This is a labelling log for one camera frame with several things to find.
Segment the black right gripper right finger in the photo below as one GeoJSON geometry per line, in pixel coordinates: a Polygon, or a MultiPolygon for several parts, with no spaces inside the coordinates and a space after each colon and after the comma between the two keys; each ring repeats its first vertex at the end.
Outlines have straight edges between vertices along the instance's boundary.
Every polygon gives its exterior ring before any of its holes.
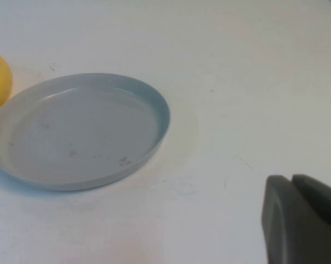
{"type": "Polygon", "coordinates": [[[331,187],[303,174],[293,175],[292,183],[315,213],[331,225],[331,187]]]}

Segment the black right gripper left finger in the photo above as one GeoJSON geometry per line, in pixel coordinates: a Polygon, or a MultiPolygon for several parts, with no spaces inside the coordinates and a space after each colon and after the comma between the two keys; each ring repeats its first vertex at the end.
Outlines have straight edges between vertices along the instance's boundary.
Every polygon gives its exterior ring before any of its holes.
{"type": "Polygon", "coordinates": [[[262,229],[268,263],[331,263],[331,225],[282,175],[266,180],[262,229]]]}

